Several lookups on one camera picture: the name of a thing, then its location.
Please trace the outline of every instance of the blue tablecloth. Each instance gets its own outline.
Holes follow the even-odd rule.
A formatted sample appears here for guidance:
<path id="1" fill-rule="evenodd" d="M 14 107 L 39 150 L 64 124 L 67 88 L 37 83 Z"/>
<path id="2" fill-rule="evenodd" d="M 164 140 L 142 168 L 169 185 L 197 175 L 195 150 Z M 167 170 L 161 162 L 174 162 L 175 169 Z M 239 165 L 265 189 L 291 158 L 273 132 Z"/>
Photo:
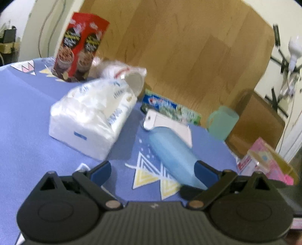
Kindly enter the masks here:
<path id="1" fill-rule="evenodd" d="M 49 170 L 70 175 L 84 163 L 99 164 L 48 135 L 49 111 L 77 83 L 53 77 L 44 59 L 13 68 L 0 68 L 0 244 L 13 245 L 19 234 L 18 208 Z M 120 200 L 181 200 L 179 184 L 152 153 L 147 132 L 141 128 L 139 103 L 130 114 L 108 160 L 112 174 L 104 187 Z M 193 152 L 218 170 L 236 169 L 236 161 L 223 142 L 194 125 Z"/>

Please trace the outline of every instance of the white light bulb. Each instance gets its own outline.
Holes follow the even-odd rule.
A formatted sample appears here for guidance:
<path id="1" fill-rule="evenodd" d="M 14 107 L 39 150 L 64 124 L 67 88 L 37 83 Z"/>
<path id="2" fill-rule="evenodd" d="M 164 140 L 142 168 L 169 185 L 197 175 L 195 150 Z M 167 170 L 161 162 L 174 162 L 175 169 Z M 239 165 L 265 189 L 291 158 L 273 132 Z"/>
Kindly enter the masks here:
<path id="1" fill-rule="evenodd" d="M 291 54 L 288 70 L 293 72 L 297 63 L 297 60 L 302 56 L 302 45 L 300 44 L 299 36 L 291 37 L 288 43 L 288 50 Z"/>

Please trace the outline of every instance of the light blue cylindrical object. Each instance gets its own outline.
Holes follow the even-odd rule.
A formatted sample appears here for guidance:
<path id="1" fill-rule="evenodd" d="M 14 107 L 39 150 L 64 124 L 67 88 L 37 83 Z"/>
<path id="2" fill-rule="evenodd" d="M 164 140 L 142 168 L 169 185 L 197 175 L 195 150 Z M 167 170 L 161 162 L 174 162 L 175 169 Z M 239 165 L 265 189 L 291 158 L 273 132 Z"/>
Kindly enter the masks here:
<path id="1" fill-rule="evenodd" d="M 207 189 L 194 174 L 197 157 L 172 129 L 155 127 L 149 132 L 149 142 L 154 153 L 179 183 Z"/>

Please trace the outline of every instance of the wood panel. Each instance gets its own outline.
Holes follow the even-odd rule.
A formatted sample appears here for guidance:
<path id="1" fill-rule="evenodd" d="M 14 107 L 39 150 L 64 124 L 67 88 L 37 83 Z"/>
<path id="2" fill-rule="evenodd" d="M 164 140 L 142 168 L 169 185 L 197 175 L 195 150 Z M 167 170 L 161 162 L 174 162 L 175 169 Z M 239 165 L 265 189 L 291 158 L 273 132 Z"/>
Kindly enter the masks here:
<path id="1" fill-rule="evenodd" d="M 103 57 L 146 67 L 153 91 L 200 114 L 233 106 L 266 70 L 272 28 L 241 0 L 86 0 L 110 22 Z"/>

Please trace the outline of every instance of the red box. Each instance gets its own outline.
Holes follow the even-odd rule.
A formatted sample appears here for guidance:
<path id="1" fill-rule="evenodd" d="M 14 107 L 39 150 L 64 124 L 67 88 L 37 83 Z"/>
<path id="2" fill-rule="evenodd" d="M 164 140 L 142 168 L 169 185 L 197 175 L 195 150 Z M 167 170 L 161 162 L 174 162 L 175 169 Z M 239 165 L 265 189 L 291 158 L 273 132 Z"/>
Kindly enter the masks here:
<path id="1" fill-rule="evenodd" d="M 58 51 L 53 74 L 68 82 L 85 80 L 108 25 L 107 20 L 97 15 L 74 13 Z"/>

